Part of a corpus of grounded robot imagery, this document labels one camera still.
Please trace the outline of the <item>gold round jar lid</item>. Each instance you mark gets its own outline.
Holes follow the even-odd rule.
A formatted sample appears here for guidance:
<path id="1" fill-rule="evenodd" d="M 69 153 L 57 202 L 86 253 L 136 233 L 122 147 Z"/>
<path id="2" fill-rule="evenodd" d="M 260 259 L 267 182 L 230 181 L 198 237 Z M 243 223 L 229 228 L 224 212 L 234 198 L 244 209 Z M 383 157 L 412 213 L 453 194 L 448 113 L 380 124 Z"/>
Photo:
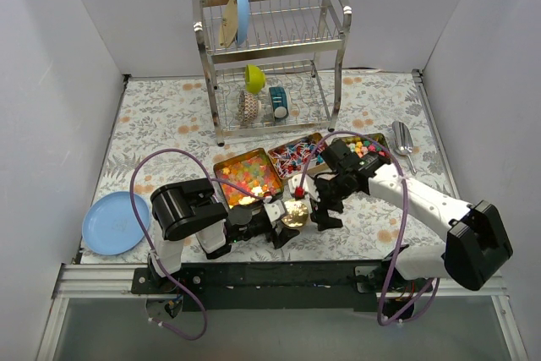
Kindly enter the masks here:
<path id="1" fill-rule="evenodd" d="M 301 200 L 287 200 L 284 202 L 286 215 L 281 219 L 283 225 L 290 229 L 303 227 L 309 219 L 309 208 Z"/>

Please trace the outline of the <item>tin with star candies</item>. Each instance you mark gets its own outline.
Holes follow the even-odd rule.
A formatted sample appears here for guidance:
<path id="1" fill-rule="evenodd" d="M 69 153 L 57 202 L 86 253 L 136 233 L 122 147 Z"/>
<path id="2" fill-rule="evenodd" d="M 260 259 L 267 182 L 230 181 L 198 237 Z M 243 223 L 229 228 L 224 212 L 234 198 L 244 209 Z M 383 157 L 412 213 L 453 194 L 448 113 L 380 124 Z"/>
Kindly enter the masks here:
<path id="1" fill-rule="evenodd" d="M 369 134 L 367 139 L 366 137 L 359 136 L 342 136 L 337 137 L 341 139 L 347 146 L 347 148 L 355 152 L 359 157 L 363 157 L 369 152 L 375 152 L 379 156 L 385 158 L 387 163 L 391 162 L 389 154 L 385 152 L 385 149 L 389 149 L 385 136 L 382 133 Z"/>

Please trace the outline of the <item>tin with gummy candies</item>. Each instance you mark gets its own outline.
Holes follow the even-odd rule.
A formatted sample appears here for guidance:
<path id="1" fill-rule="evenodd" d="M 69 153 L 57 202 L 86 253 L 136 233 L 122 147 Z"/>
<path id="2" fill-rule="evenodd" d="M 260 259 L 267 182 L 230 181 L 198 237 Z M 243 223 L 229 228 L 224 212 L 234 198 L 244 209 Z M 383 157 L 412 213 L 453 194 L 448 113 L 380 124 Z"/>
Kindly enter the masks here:
<path id="1" fill-rule="evenodd" d="M 250 192 L 258 197 L 270 195 L 279 198 L 283 195 L 284 186 L 278 176 L 271 159 L 262 148 L 245 152 L 216 163 L 213 166 L 217 179 L 225 180 L 220 187 L 230 208 L 237 205 L 252 205 L 260 203 L 240 190 Z"/>

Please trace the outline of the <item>silver metal scoop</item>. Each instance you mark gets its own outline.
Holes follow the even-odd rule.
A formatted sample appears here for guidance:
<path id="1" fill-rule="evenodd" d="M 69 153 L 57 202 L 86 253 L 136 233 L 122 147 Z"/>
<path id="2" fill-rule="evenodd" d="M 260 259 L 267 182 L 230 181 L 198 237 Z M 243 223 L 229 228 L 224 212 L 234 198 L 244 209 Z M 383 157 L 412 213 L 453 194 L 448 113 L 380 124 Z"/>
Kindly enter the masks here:
<path id="1" fill-rule="evenodd" d="M 401 121 L 394 121 L 391 125 L 394 133 L 395 151 L 400 156 L 405 156 L 412 174 L 417 173 L 413 163 L 413 139 L 407 125 Z"/>

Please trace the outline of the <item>gold tin with lollipops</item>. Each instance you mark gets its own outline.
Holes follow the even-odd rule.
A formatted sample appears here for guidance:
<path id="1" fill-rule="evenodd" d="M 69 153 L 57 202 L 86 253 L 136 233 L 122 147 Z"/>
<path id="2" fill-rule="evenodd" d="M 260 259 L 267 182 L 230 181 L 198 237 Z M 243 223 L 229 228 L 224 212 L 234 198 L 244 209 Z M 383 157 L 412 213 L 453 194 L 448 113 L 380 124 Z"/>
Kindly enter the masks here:
<path id="1" fill-rule="evenodd" d="M 315 175 L 329 169 L 320 156 L 320 152 L 326 147 L 326 143 L 314 153 L 311 160 L 308 160 L 309 155 L 321 139 L 320 133 L 312 133 L 267 151 L 267 155 L 282 182 L 301 174 L 305 166 L 308 166 L 308 175 Z"/>

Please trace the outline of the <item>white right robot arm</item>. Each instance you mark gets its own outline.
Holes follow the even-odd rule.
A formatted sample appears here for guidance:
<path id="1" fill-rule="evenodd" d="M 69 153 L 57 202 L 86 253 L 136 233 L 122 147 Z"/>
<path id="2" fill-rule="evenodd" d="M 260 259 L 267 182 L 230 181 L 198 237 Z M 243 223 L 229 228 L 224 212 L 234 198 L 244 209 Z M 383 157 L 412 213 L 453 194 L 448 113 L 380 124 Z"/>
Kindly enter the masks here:
<path id="1" fill-rule="evenodd" d="M 343 211 L 343 200 L 356 193 L 402 209 L 441 239 L 432 246 L 403 245 L 381 263 L 383 283 L 392 291 L 419 278 L 448 278 L 478 291 L 513 255 L 497 208 L 482 200 L 473 205 L 401 175 L 389 156 L 370 151 L 359 156 L 341 139 L 323 149 L 330 178 L 308 177 L 303 187 L 312 205 L 312 220 L 320 231 L 339 228 L 329 213 Z"/>

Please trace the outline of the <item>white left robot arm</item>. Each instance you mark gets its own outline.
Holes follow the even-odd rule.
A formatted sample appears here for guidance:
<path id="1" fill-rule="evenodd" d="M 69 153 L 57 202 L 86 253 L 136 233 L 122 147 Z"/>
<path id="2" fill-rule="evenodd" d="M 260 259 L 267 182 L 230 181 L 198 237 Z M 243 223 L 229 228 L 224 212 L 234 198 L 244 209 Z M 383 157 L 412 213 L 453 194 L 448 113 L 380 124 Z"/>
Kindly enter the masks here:
<path id="1" fill-rule="evenodd" d="M 171 293 L 179 285 L 184 240 L 195 236 L 209 260 L 231 252 L 238 241 L 263 235 L 275 249 L 282 248 L 300 231 L 285 225 L 289 214 L 281 200 L 265 202 L 259 210 L 245 205 L 227 209 L 214 197 L 206 178 L 169 183 L 150 197 L 152 215 L 160 231 L 149 254 L 150 284 L 161 293 Z"/>

